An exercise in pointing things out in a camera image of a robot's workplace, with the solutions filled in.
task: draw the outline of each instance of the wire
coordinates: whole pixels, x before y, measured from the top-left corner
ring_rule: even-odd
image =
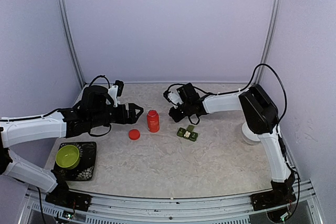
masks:
[[[59,215],[59,213],[57,212],[57,214],[56,214],[56,224],[58,223],[58,215]]]
[[[89,135],[90,135],[90,136],[93,136],[93,137],[101,137],[101,136],[105,136],[105,135],[107,135],[107,134],[110,133],[111,129],[112,129],[112,125],[109,124],[109,131],[108,131],[108,132],[106,132],[106,133],[104,133],[104,134],[101,134],[101,135],[95,135],[95,134],[91,134],[91,133],[89,133]]]
[[[92,85],[97,79],[99,79],[99,78],[104,78],[104,79],[107,81],[108,85],[109,85],[109,89],[111,88],[110,81],[109,81],[109,79],[107,79],[106,76],[97,76],[97,77],[95,77],[95,78],[91,81],[91,83],[89,84],[89,86],[91,86],[91,85]],[[9,119],[9,120],[7,120],[7,119],[2,119],[2,120],[0,120],[0,122],[19,122],[19,121],[26,121],[26,120],[33,120],[33,119],[45,118],[45,117],[47,117],[47,116],[50,116],[51,114],[53,114],[54,112],[56,112],[56,111],[58,111],[58,110],[60,110],[60,108],[58,108],[58,109],[54,109],[53,111],[50,111],[49,113],[47,113],[47,114],[45,114],[45,115],[30,116],[30,117],[28,117],[28,118],[15,118],[15,119]]]
[[[73,213],[73,216],[75,216],[75,213],[76,213],[76,211],[75,211],[76,200],[74,200],[73,203],[74,203],[74,208],[73,208],[74,213]]]
[[[188,116],[188,119],[189,119],[189,122],[191,123],[191,124],[193,124],[193,125],[198,125],[199,124],[199,122],[200,122],[200,117],[198,116],[198,115],[196,115],[197,116],[197,122],[196,123],[194,123],[193,121],[191,121],[191,116]]]
[[[247,89],[247,88],[251,85],[251,83],[252,83],[252,81],[253,81],[253,79],[254,79],[254,75],[255,75],[255,73],[256,73],[256,70],[257,70],[259,67],[261,67],[261,66],[264,66],[264,67],[267,67],[268,69],[270,69],[270,70],[273,72],[273,74],[275,75],[275,77],[278,79],[278,81],[279,81],[279,83],[280,83],[280,85],[281,85],[282,92],[283,92],[283,94],[284,94],[283,97],[284,97],[284,99],[285,99],[285,108],[284,108],[284,112],[282,113],[281,117],[279,118],[279,122],[280,122],[280,121],[282,120],[282,118],[285,116],[286,111],[287,111],[287,94],[286,94],[285,87],[284,87],[284,85],[282,84],[282,81],[281,81],[280,77],[279,77],[278,74],[275,72],[275,70],[274,70],[270,65],[268,65],[268,64],[265,64],[265,63],[260,63],[260,64],[258,64],[258,65],[254,68],[254,70],[253,70],[251,79],[250,79],[249,82],[246,84],[246,86],[243,87],[242,89],[238,89],[238,90],[234,90],[234,91],[228,91],[228,92],[223,92],[223,93],[217,93],[217,94],[216,94],[216,93],[212,93],[212,92],[206,92],[206,91],[204,91],[203,89],[200,89],[200,88],[195,87],[195,86],[193,86],[193,87],[194,87],[195,89],[199,90],[200,92],[206,94],[206,95],[225,95],[225,94],[234,94],[234,93],[242,92],[242,91],[244,91],[245,89]],[[173,86],[184,86],[184,85],[185,85],[185,84],[182,84],[182,83],[175,83],[175,84],[172,84],[172,85],[170,85],[170,86],[167,88],[166,92],[169,91],[170,88],[173,87]]]
[[[28,118],[14,118],[14,119],[2,119],[0,120],[0,122],[18,122],[18,121],[26,121],[26,120],[33,120],[33,119],[40,119],[40,118],[45,118],[47,116],[50,116],[51,114],[53,114],[54,112],[60,110],[60,108],[58,109],[54,109],[53,111],[50,111],[49,113],[45,114],[45,115],[37,115],[37,116],[31,116]]]
[[[46,219],[44,218],[44,214],[43,214],[41,190],[38,187],[36,187],[36,188],[38,190],[38,196],[39,196],[39,200],[40,200],[40,210],[41,210],[42,220],[43,220],[44,224],[47,224]]]
[[[107,84],[109,85],[109,89],[111,88],[110,81],[109,81],[109,79],[107,79],[106,76],[97,76],[97,77],[95,77],[95,78],[90,82],[89,86],[91,86],[91,85],[92,85],[97,79],[99,79],[99,78],[104,78],[104,79],[107,81]]]
[[[287,158],[285,158],[285,160],[286,160],[286,165],[287,165],[288,169],[290,169],[291,172],[296,173],[296,174],[298,175],[298,199],[297,199],[297,201],[296,201],[296,205],[295,205],[295,207],[294,207],[293,212],[292,212],[292,213],[290,214],[290,216],[285,220],[285,221],[287,221],[287,220],[289,220],[289,219],[294,215],[296,209],[297,209],[298,206],[299,206],[299,201],[300,201],[300,180],[301,180],[301,179],[300,179],[300,175],[299,175],[299,173],[298,173],[296,170],[294,170],[293,168],[291,168],[291,167],[289,166],[289,164],[288,164],[288,162],[287,162]]]

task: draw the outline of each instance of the white wall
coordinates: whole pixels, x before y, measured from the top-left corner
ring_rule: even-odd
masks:
[[[89,82],[247,82],[273,0],[65,0]]]
[[[313,183],[326,223],[335,223],[336,0],[282,0],[269,64],[288,95],[286,142],[302,178]],[[262,85],[283,104],[272,74]]]
[[[56,0],[0,0],[0,116],[68,107],[79,93]],[[43,166],[54,140],[13,146]],[[26,186],[0,176],[1,223],[17,223]]]

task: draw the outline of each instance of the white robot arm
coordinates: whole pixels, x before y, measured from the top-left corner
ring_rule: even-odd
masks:
[[[108,89],[89,86],[83,90],[81,100],[72,108],[56,109],[45,115],[23,118],[0,118],[0,175],[7,175],[43,189],[51,195],[53,203],[73,204],[76,193],[69,192],[65,181],[53,170],[38,167],[15,154],[9,148],[15,144],[45,138],[74,137],[91,134],[91,129],[111,123],[136,123],[143,108],[134,103],[120,104],[123,82],[116,81]]]
[[[261,141],[271,169],[273,191],[268,195],[253,195],[253,201],[257,199],[259,202],[257,206],[254,205],[255,210],[295,200],[292,190],[295,177],[286,162],[286,147],[280,134],[278,109],[260,85],[255,84],[244,92],[207,94],[200,97],[195,87],[188,83],[178,88],[177,94],[168,89],[163,96],[174,105],[169,111],[169,116],[175,122],[188,117],[193,123],[191,116],[196,115],[198,121],[194,124],[198,124],[201,115],[242,110],[248,126],[243,132],[246,137]],[[273,205],[263,204],[270,201]]]

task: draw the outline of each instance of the red lid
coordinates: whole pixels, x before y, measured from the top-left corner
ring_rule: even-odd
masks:
[[[156,110],[150,110],[150,111],[148,112],[148,115],[149,115],[149,116],[156,116],[156,115],[157,115],[157,111],[156,111]]]
[[[140,137],[140,131],[138,130],[130,130],[128,133],[128,136],[130,137],[131,140],[138,140]]]

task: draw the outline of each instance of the green bowl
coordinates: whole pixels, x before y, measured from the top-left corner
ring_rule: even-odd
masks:
[[[74,145],[66,145],[56,154],[56,164],[64,169],[74,169],[79,164],[79,150]]]

